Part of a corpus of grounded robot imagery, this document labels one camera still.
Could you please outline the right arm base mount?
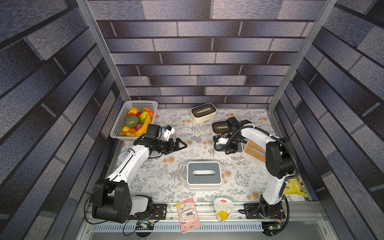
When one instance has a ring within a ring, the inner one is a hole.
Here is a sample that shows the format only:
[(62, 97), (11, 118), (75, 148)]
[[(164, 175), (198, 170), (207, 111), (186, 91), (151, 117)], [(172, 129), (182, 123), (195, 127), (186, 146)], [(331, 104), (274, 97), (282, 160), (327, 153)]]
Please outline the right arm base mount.
[(282, 220), (286, 218), (282, 204), (265, 205), (263, 203), (244, 204), (244, 209), (240, 212), (246, 215), (247, 219), (265, 219), (265, 220)]

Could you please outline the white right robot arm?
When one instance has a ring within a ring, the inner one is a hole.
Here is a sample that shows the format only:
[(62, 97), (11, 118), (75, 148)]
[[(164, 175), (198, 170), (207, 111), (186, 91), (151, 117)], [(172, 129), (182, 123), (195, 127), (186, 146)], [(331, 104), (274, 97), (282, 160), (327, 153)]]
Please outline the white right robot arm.
[(256, 213), (265, 219), (281, 219), (284, 188), (288, 180), (300, 175), (299, 161), (291, 139), (276, 137), (248, 120), (239, 122), (235, 117), (227, 119), (226, 125), (228, 132), (213, 136), (215, 150), (224, 151), (227, 155), (233, 154), (237, 145), (245, 143), (246, 139), (265, 150), (265, 165), (269, 177), (266, 188), (260, 195)]

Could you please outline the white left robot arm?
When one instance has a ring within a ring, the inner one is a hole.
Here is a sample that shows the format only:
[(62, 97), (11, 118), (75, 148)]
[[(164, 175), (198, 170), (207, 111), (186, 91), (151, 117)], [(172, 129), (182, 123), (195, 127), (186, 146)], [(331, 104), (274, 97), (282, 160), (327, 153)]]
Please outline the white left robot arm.
[(155, 152), (169, 155), (187, 148), (179, 138), (161, 140), (161, 127), (149, 124), (147, 132), (139, 135), (129, 152), (123, 154), (123, 162), (106, 179), (95, 183), (92, 194), (92, 217), (104, 221), (125, 223), (137, 217), (144, 219), (152, 215), (152, 197), (132, 196), (130, 185), (141, 165)]

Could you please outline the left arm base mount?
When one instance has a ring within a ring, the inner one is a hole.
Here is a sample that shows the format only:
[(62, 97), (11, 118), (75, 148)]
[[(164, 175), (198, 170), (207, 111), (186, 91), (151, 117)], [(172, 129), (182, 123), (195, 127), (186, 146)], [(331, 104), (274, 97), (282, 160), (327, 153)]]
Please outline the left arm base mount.
[(139, 216), (141, 220), (148, 220), (150, 222), (165, 220), (167, 216), (167, 207), (165, 203), (155, 203), (152, 205), (152, 209), (147, 209), (142, 213), (136, 213), (135, 216)]

